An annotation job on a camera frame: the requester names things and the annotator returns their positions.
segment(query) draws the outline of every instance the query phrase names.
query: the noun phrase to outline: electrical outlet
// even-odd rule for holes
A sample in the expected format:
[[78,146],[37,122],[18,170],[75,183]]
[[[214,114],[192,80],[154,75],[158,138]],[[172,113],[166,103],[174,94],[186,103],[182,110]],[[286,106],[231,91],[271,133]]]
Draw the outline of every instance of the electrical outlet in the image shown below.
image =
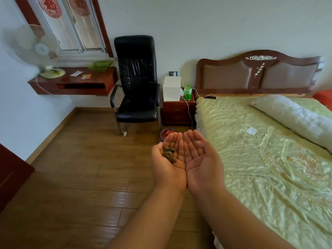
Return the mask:
[[169,76],[178,76],[178,72],[169,72]]

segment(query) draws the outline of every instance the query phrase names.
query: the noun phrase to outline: headboard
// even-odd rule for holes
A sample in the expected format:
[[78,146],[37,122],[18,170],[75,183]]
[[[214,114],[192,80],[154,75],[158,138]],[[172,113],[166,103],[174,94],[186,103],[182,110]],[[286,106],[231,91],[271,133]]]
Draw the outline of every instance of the headboard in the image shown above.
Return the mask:
[[324,62],[320,57],[293,58],[273,50],[254,50],[223,60],[197,63],[199,95],[307,94]]

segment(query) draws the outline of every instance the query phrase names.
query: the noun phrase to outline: chair seat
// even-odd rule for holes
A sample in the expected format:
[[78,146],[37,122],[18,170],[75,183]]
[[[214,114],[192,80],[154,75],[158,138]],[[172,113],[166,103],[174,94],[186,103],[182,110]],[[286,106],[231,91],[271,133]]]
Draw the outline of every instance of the chair seat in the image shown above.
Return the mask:
[[146,99],[125,96],[117,112],[118,122],[141,123],[157,119],[156,100],[153,96]]

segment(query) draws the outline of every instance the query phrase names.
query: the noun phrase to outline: wall-mounted desk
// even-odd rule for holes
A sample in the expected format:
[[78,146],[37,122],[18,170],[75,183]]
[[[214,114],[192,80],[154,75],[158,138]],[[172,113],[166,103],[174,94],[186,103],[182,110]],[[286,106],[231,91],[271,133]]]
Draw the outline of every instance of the wall-mounted desk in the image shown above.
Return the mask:
[[[36,78],[31,79],[28,83],[37,94],[109,95],[118,81],[117,69],[115,67],[109,67],[105,72],[89,70],[87,67],[64,67],[61,69],[66,74],[60,78],[45,79],[38,76],[38,84],[36,83]],[[83,73],[77,77],[70,76],[76,71],[82,71]],[[83,74],[91,74],[91,78],[81,80]]]

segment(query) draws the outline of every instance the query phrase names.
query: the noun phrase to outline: fan base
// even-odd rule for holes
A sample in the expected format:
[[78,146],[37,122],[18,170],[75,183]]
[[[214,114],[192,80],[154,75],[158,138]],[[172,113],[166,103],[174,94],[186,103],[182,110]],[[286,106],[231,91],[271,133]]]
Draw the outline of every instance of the fan base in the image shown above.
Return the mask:
[[65,75],[65,71],[60,68],[52,68],[50,70],[46,70],[45,72],[40,73],[39,75],[45,79],[56,79],[63,75]]

